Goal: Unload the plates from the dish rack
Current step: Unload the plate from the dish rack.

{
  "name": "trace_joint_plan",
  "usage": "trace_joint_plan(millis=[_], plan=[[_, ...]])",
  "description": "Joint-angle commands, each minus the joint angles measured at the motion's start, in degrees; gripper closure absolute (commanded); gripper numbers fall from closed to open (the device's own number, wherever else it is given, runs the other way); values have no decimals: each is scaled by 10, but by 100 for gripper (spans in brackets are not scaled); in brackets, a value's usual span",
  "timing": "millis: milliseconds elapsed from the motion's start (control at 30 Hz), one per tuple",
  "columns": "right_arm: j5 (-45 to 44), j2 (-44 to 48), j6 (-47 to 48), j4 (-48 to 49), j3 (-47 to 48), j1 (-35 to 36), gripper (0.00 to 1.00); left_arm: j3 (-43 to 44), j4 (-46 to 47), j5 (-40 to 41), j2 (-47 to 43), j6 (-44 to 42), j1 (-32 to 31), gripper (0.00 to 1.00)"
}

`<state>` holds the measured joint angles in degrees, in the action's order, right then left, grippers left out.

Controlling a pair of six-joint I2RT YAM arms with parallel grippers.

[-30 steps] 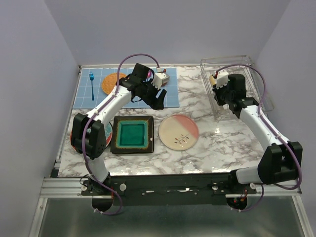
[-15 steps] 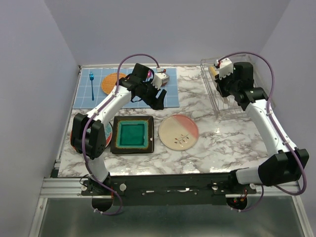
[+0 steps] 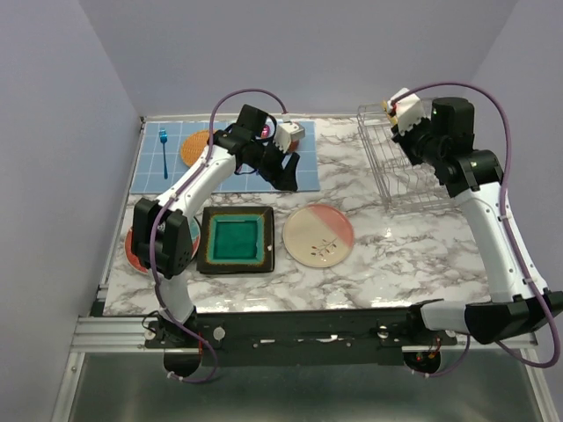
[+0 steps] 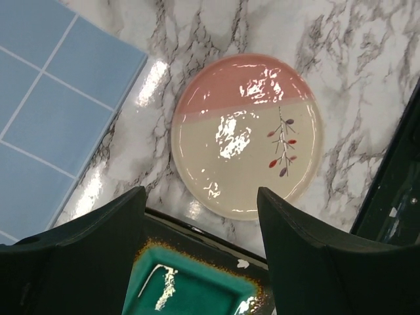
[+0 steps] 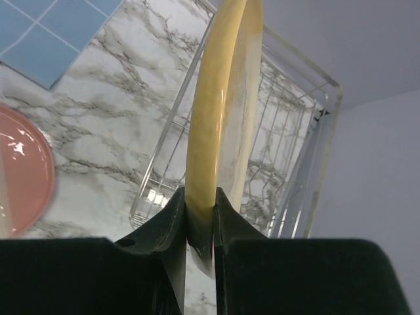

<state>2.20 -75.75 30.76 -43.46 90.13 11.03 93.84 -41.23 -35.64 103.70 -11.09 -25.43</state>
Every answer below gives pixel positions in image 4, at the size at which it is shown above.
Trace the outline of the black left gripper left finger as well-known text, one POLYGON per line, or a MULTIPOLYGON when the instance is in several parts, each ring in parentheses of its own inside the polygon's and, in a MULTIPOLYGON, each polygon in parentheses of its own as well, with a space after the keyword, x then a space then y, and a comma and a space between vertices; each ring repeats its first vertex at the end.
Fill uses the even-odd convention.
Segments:
POLYGON ((1 245, 2 314, 121 314, 141 243, 146 191, 1 245))

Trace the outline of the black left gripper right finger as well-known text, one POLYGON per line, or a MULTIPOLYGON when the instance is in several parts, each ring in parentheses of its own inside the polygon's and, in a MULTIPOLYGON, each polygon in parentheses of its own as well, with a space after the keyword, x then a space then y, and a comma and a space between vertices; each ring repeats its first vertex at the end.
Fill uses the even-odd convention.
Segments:
POLYGON ((259 222, 278 314, 418 314, 419 246, 328 225, 266 187, 259 222))

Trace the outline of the brown rimmed plate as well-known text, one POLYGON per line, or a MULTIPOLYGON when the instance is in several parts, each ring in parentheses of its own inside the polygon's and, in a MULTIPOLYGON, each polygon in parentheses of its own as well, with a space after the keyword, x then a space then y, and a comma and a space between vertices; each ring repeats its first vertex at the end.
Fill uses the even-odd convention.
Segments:
POLYGON ((316 176, 323 126, 316 99, 288 64, 235 54, 204 67, 173 114, 171 151, 191 194, 233 220, 258 218, 264 186, 294 202, 316 176))

